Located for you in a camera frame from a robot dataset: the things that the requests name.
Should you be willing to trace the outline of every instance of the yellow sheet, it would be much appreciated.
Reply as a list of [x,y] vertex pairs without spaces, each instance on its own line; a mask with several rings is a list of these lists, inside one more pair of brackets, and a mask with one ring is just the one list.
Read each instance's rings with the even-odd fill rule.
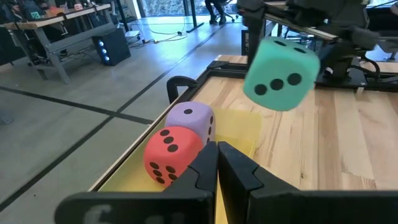
[[[253,157],[261,129],[261,116],[247,111],[213,108],[216,117],[216,141],[226,141],[245,155]],[[164,127],[160,122],[149,136]],[[120,168],[100,188],[102,192],[160,192],[163,186],[153,181],[144,168],[145,139]],[[217,192],[216,223],[227,223],[221,188]]]

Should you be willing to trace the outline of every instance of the person's leg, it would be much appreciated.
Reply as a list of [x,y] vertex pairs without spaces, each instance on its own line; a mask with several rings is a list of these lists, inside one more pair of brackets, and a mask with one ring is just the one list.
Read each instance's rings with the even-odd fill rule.
[[217,11],[219,12],[220,16],[224,16],[224,9],[220,4],[220,0],[213,0],[213,5],[214,7],[217,9]]
[[[43,27],[43,31],[50,42],[56,42],[63,39],[62,31],[58,30],[55,27],[45,26]],[[61,50],[60,54],[62,57],[65,57],[68,55],[68,52],[67,50]]]
[[226,18],[224,15],[224,9],[221,6],[221,1],[224,1],[224,0],[213,0],[213,5],[220,14],[220,21],[218,22],[219,25],[223,25],[226,22]]
[[207,10],[208,10],[209,13],[210,13],[210,21],[209,21],[210,24],[216,24],[216,23],[217,23],[217,21],[216,21],[216,15],[214,15],[213,7],[211,6],[211,3],[212,3],[213,1],[214,1],[214,0],[205,0],[206,8],[207,8]]

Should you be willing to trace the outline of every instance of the die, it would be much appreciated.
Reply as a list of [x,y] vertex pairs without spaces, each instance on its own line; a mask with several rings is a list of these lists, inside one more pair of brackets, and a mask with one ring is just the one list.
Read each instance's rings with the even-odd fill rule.
[[31,16],[33,19],[40,19],[40,18],[41,18],[40,14],[39,14],[38,12],[31,12],[31,13],[30,13],[30,16]]
[[181,126],[197,133],[205,146],[215,140],[215,116],[210,106],[198,102],[176,104],[166,117],[165,126]]
[[244,94],[277,111],[295,108],[314,86],[320,70],[315,52],[300,44],[270,37],[261,41],[246,75]]
[[75,4],[74,7],[75,7],[76,11],[79,11],[79,10],[83,9],[83,6],[81,4]]
[[170,126],[157,131],[144,151],[144,166],[156,182],[169,186],[203,149],[199,135],[184,127]]

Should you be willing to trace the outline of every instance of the red die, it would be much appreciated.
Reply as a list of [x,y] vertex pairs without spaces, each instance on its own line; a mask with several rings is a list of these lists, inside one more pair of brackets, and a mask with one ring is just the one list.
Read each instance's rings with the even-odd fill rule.
[[149,139],[145,147],[145,169],[156,182],[167,187],[185,171],[202,149],[201,138],[188,128],[163,128]]

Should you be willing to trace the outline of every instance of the green die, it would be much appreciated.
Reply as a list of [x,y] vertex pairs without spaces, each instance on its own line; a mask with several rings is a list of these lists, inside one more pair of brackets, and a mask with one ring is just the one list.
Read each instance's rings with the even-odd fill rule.
[[40,19],[40,14],[38,12],[31,12],[30,16],[32,16],[33,19]]
[[315,52],[289,40],[270,37],[259,45],[243,92],[263,107],[291,110],[313,88],[319,69]]

